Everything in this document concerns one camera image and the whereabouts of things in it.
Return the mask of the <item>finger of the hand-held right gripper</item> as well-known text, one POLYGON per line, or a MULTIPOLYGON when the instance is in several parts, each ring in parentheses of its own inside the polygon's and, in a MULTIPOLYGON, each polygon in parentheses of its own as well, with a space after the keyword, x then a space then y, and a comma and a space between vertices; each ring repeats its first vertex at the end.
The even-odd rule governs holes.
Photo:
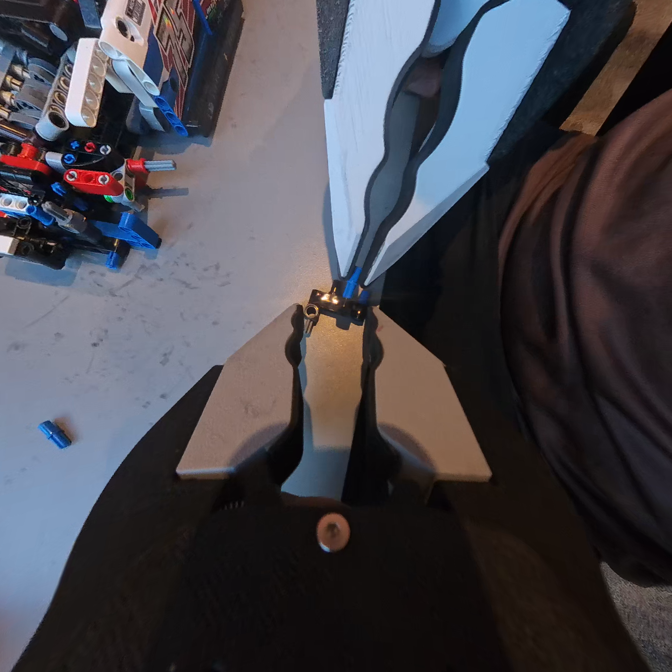
POLYGON ((488 171, 488 159, 565 27, 559 1, 488 1, 456 38, 437 119, 378 227, 364 285, 401 258, 488 171))
POLYGON ((332 235, 348 277, 370 222, 370 186, 389 155, 386 118, 438 14, 436 1, 350 1, 332 96, 324 101, 332 235))

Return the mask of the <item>brick model race car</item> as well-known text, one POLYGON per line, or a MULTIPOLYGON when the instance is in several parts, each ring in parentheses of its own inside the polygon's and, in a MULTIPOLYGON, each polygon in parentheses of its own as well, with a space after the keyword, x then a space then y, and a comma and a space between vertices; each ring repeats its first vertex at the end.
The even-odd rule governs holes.
POLYGON ((117 270, 162 241, 147 223, 142 136, 207 137, 241 1, 1 2, 1 257, 117 270))

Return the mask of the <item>black angled brick beam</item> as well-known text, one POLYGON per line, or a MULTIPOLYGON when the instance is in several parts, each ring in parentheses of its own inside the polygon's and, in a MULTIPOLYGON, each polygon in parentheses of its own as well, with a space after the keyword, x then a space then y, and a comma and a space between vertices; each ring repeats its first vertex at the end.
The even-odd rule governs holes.
POLYGON ((357 293, 349 300, 343 298, 345 283, 344 280, 333 280, 331 289, 328 291, 312 290, 308 303, 313 303, 320 308, 320 316, 330 315, 362 326, 367 316, 368 306, 361 307, 357 304, 357 293))

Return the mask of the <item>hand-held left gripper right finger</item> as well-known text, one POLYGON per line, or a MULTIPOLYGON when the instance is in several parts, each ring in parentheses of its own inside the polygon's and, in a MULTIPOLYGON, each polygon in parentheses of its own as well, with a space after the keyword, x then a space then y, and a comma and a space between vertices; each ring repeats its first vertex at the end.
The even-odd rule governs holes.
POLYGON ((442 362, 381 310, 364 333, 374 469, 390 485, 486 483, 492 471, 442 362))

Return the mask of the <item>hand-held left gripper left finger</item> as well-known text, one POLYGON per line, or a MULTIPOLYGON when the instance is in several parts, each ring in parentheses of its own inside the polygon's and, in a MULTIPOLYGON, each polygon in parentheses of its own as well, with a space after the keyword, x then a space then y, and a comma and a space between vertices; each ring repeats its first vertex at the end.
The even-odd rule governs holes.
POLYGON ((292 304, 224 363, 176 467, 182 479, 223 479, 265 458, 283 484, 303 455, 300 381, 304 311, 292 304))

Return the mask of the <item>person's black trousers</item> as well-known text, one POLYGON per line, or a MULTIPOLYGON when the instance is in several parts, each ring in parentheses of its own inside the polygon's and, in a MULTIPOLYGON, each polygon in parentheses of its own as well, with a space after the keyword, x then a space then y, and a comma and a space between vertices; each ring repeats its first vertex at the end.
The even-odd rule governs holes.
POLYGON ((517 421, 501 338, 498 245, 532 162, 511 153, 386 273, 382 310, 444 365, 457 392, 517 421))

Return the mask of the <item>grey desk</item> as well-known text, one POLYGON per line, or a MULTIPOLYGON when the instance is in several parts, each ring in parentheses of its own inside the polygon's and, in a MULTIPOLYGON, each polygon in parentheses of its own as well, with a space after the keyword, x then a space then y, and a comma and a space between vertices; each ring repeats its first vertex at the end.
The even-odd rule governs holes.
POLYGON ((244 1, 214 134, 147 140, 158 251, 113 272, 1 258, 1 670, 116 468, 213 366, 335 266, 316 1, 244 1), (55 421, 72 445, 38 429, 55 421))

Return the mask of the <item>person's right hand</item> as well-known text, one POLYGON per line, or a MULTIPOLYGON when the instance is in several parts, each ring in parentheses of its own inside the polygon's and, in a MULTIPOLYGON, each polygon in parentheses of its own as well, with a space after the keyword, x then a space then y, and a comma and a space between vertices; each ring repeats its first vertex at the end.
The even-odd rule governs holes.
POLYGON ((420 58, 410 70, 404 92, 423 99, 438 94, 441 89, 442 64, 439 58, 420 58))

